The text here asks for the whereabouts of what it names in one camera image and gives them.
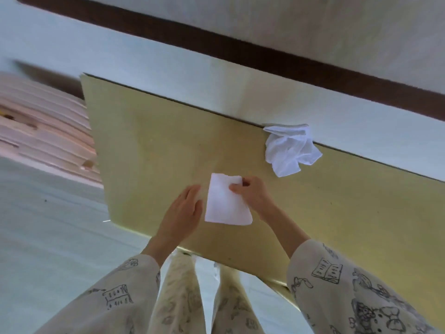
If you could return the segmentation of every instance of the white wall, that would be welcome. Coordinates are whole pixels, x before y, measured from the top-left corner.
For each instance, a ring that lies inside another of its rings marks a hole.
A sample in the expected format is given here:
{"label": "white wall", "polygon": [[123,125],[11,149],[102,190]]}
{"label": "white wall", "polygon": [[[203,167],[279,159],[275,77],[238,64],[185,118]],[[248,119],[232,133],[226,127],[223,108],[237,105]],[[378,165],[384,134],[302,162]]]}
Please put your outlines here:
{"label": "white wall", "polygon": [[445,122],[0,0],[0,70],[82,72],[445,180]]}
{"label": "white wall", "polygon": [[445,0],[95,0],[445,93]]}

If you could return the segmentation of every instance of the dark wood trim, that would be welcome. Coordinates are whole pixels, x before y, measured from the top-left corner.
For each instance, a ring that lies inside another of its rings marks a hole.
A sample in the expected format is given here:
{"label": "dark wood trim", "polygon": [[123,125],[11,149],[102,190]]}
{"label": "dark wood trim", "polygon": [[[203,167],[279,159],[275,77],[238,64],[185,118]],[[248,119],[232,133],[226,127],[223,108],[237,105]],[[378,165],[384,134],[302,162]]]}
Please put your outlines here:
{"label": "dark wood trim", "polygon": [[90,0],[18,0],[80,21],[445,121],[445,95]]}

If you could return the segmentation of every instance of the white rag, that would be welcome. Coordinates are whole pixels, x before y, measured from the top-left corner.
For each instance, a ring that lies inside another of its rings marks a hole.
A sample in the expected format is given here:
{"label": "white rag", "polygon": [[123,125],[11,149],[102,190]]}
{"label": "white rag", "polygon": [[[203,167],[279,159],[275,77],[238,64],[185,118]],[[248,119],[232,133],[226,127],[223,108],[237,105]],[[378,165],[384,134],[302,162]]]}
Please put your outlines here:
{"label": "white rag", "polygon": [[312,140],[309,125],[271,125],[264,131],[270,132],[266,141],[266,162],[278,177],[300,171],[298,163],[312,165],[322,156]]}
{"label": "white rag", "polygon": [[242,185],[242,177],[212,173],[204,220],[229,225],[252,224],[249,207],[240,195],[229,190],[230,184]]}

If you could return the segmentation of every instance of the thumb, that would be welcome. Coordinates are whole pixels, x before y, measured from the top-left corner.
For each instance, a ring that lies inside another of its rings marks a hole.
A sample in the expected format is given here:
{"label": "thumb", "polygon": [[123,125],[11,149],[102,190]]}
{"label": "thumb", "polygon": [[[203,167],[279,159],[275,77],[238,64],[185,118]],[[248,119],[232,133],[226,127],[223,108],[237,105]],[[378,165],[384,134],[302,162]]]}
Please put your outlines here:
{"label": "thumb", "polygon": [[230,184],[229,185],[229,190],[232,191],[233,193],[236,193],[237,195],[240,195],[241,191],[242,191],[242,185],[240,185],[240,184]]}

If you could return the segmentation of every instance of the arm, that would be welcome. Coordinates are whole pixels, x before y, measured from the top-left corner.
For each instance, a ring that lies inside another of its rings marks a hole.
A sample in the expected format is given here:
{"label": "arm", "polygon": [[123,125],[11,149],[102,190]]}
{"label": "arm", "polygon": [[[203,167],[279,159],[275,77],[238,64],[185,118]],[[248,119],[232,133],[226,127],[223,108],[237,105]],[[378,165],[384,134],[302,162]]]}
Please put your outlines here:
{"label": "arm", "polygon": [[438,333],[377,277],[310,237],[257,177],[230,185],[275,233],[289,256],[287,286],[317,334]]}
{"label": "arm", "polygon": [[203,202],[195,202],[199,189],[194,185],[181,192],[141,254],[71,301],[36,334],[146,333],[158,297],[159,268],[199,223],[203,212]]}

